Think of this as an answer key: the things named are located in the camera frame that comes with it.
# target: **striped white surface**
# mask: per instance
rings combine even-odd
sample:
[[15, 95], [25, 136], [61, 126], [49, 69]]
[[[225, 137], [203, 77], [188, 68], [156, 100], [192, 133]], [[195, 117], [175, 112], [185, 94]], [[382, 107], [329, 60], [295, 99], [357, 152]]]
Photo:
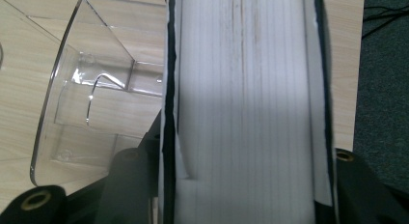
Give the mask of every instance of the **striped white surface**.
[[180, 8], [176, 223], [314, 223], [304, 1]]

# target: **wood grain surface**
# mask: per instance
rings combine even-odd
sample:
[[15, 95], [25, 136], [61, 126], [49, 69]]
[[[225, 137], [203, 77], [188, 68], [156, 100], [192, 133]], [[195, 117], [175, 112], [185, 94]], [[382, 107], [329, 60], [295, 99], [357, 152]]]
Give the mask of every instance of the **wood grain surface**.
[[[59, 40], [77, 0], [0, 0], [0, 211], [33, 187], [29, 167]], [[133, 0], [163, 4], [163, 0]], [[325, 0], [335, 146], [352, 149], [364, 0]], [[65, 185], [68, 193], [94, 179]]]

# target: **book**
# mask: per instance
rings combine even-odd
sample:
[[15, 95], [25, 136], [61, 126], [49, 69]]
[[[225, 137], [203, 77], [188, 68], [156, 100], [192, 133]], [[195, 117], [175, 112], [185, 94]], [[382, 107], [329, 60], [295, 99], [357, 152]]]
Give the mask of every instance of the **book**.
[[322, 0], [168, 0], [161, 223], [335, 223]]

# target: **transparent acrylic box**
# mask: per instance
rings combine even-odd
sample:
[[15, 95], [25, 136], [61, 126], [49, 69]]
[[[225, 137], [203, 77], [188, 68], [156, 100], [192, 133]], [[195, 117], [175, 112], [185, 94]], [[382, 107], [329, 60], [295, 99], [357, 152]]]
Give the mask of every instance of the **transparent acrylic box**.
[[34, 184], [105, 176], [161, 108], [166, 8], [79, 0], [50, 76], [31, 164]]

